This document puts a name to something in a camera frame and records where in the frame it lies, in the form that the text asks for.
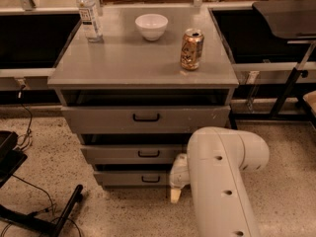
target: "plastic bottle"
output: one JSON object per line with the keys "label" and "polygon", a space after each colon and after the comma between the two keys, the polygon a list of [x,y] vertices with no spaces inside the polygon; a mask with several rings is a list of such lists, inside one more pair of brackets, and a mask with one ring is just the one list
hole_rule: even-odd
{"label": "plastic bottle", "polygon": [[77,6],[86,38],[90,42],[100,41],[102,30],[95,0],[77,0]]}

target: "gray countertop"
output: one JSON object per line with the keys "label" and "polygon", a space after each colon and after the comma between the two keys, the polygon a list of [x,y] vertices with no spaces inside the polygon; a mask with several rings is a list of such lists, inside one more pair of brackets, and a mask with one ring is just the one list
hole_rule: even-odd
{"label": "gray countertop", "polygon": [[[90,43],[82,28],[48,80],[52,88],[180,87],[235,88],[238,81],[206,6],[106,6],[101,22],[104,42]],[[142,14],[166,16],[169,25],[157,41],[144,39],[134,21]],[[186,29],[204,33],[200,67],[180,65]]]}

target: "bottle label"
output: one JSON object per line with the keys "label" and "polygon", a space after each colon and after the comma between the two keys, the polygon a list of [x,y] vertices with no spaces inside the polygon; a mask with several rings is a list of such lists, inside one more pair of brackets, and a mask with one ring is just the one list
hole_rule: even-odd
{"label": "bottle label", "polygon": [[98,18],[97,6],[79,9],[83,30],[87,38],[96,38],[100,34],[101,25]]}

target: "drawer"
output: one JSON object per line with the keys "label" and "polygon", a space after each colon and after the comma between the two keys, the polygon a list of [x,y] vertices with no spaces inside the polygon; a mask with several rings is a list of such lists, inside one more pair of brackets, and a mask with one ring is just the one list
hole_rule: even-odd
{"label": "drawer", "polygon": [[229,111],[228,106],[62,108],[71,131],[79,134],[188,133],[225,126]]}
{"label": "drawer", "polygon": [[172,164],[180,153],[186,152],[182,145],[112,145],[83,146],[87,163],[96,164]]}
{"label": "drawer", "polygon": [[169,171],[95,171],[94,177],[97,183],[105,189],[169,185]]}

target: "white bowl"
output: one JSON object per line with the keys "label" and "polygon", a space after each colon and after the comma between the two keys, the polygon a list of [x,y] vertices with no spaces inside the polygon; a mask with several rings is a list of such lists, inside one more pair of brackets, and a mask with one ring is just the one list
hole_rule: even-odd
{"label": "white bowl", "polygon": [[144,38],[153,41],[165,33],[168,19],[159,14],[144,14],[135,20],[135,24]]}

